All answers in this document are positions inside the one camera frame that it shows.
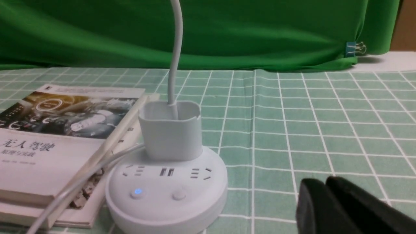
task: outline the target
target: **black object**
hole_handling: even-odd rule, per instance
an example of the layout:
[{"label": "black object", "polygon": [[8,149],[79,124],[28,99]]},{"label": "black object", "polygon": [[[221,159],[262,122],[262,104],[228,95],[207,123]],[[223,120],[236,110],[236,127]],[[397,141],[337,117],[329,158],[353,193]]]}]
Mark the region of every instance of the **black object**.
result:
[{"label": "black object", "polygon": [[303,179],[299,234],[416,234],[416,221],[342,177]]}]

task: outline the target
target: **green backdrop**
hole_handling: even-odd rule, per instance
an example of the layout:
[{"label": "green backdrop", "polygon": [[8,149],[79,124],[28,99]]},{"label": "green backdrop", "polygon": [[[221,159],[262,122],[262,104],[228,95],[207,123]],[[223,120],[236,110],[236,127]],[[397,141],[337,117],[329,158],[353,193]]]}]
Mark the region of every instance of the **green backdrop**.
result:
[{"label": "green backdrop", "polygon": [[[180,69],[339,70],[389,50],[399,0],[181,0]],[[169,0],[0,0],[0,69],[168,68]]]}]

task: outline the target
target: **book cover image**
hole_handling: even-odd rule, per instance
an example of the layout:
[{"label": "book cover image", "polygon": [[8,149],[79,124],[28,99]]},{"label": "book cover image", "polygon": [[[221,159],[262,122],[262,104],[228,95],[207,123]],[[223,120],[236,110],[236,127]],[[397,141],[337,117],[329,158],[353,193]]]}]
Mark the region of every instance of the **book cover image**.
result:
[{"label": "book cover image", "polygon": [[0,113],[0,128],[106,139],[137,100],[34,91]]}]

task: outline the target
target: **brown cardboard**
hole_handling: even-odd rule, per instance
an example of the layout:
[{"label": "brown cardboard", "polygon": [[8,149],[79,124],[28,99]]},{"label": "brown cardboard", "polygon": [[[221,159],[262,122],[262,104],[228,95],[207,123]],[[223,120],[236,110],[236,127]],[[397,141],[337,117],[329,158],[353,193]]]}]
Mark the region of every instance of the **brown cardboard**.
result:
[{"label": "brown cardboard", "polygon": [[390,51],[416,51],[416,0],[402,0]]}]

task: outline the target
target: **stacked books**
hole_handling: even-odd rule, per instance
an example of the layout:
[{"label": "stacked books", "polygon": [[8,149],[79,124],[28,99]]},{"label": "stacked books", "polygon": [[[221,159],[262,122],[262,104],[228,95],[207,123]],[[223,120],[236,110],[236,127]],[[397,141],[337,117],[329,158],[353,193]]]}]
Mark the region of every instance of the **stacked books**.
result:
[{"label": "stacked books", "polygon": [[[140,137],[144,89],[43,85],[0,113],[0,222],[30,226],[69,185]],[[104,201],[108,165],[42,228],[91,228]]]}]

